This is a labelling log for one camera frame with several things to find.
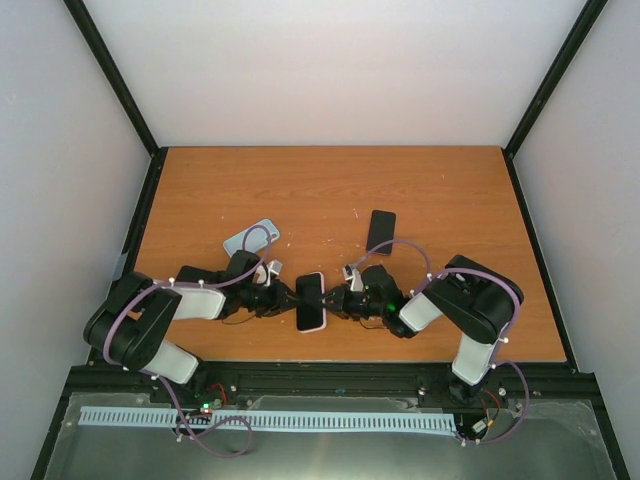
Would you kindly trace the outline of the black smartphone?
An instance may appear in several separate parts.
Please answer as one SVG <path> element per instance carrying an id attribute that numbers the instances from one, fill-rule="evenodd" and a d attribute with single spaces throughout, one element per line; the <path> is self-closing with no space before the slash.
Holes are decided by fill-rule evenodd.
<path id="1" fill-rule="evenodd" d="M 321 298 L 325 293 L 324 276 L 313 272 L 296 280 L 296 328 L 300 333 L 312 333 L 326 327 L 326 311 Z"/>

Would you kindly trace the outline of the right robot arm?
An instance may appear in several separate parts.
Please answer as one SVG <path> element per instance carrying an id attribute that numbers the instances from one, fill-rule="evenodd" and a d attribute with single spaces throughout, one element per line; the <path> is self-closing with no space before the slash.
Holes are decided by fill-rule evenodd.
<path id="1" fill-rule="evenodd" d="M 394 336 L 410 339 L 444 317 L 461 332 L 451 364 L 448 390 L 454 401 L 469 405 L 495 367 L 499 346 L 508 341 L 519 318 L 524 294 L 510 279 L 463 256 L 429 274 L 405 295 L 382 265 L 362 271 L 348 265 L 345 283 L 320 297 L 328 312 L 359 321 L 378 318 Z"/>

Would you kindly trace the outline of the light blue phone case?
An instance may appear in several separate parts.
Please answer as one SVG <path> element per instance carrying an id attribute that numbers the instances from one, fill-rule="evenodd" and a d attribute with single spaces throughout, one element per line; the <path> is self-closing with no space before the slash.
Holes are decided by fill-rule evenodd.
<path id="1" fill-rule="evenodd" d="M 238 250 L 257 253 L 279 238 L 280 231 L 276 225 L 270 219 L 262 219 L 224 240 L 222 246 L 231 257 Z"/>

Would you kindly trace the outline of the blue smartphone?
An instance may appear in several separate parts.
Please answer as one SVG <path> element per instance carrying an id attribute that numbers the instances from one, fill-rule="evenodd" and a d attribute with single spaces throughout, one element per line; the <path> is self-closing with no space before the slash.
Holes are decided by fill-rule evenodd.
<path id="1" fill-rule="evenodd" d="M 183 266 L 175 277 L 177 283 L 218 284 L 226 280 L 224 270 L 211 271 L 194 266 Z"/>

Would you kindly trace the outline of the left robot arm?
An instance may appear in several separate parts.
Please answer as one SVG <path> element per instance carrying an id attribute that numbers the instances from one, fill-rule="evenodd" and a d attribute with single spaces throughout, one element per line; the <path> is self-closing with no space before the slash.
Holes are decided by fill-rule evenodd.
<path id="1" fill-rule="evenodd" d="M 224 270 L 185 265 L 175 278 L 154 280 L 131 272 L 116 282 L 88 320 L 83 338 L 105 361 L 173 382 L 186 402 L 201 400 L 208 378 L 202 361 L 166 339 L 178 320 L 225 320 L 245 309 L 272 317 L 294 309 L 299 296 L 279 279 L 282 264 L 246 250 L 236 251 Z"/>

